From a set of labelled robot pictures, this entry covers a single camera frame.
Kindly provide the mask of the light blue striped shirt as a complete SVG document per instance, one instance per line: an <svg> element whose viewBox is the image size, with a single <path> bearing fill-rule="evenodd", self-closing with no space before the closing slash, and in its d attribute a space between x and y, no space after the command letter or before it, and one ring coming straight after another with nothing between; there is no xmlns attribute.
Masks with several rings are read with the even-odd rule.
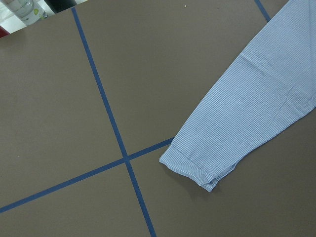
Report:
<svg viewBox="0 0 316 237"><path fill-rule="evenodd" d="M316 106L316 3L290 0L211 87L160 163L211 191Z"/></svg>

